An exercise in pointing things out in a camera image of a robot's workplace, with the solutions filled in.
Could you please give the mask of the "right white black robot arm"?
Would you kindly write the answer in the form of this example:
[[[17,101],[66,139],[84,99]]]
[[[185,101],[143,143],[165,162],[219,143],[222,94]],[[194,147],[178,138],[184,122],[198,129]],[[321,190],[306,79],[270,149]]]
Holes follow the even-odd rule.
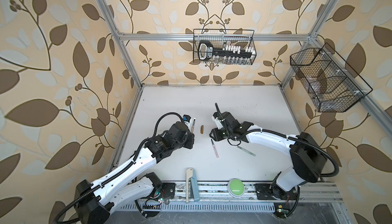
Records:
[[[279,172],[264,191],[277,200],[287,198],[290,191],[305,183],[316,183],[320,178],[335,177],[340,172],[337,161],[308,133],[286,135],[251,122],[240,123],[231,113],[221,112],[218,106],[212,120],[216,124],[209,134],[213,141],[226,140],[241,150],[242,143],[258,144],[290,158],[288,169]]]

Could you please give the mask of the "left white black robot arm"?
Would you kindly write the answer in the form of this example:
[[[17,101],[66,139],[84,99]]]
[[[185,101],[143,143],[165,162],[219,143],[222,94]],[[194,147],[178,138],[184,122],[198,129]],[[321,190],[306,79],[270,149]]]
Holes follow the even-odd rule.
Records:
[[[134,179],[173,151],[193,148],[195,135],[190,129],[193,118],[183,115],[179,119],[161,134],[155,127],[153,135],[139,144],[130,159],[110,173],[91,183],[80,182],[75,199],[56,215],[53,223],[63,224],[63,216],[74,208],[77,218],[69,220],[69,224],[103,224],[117,208],[159,191],[162,183],[155,173],[146,174],[139,181]]]

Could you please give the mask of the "brown pen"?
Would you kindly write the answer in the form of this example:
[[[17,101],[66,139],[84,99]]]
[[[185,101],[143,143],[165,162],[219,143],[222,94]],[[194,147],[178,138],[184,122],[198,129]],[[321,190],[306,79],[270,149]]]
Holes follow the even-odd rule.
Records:
[[[194,118],[192,123],[191,123],[191,127],[190,127],[190,132],[193,134],[194,133],[194,128],[195,128],[195,124],[196,124],[196,119]]]

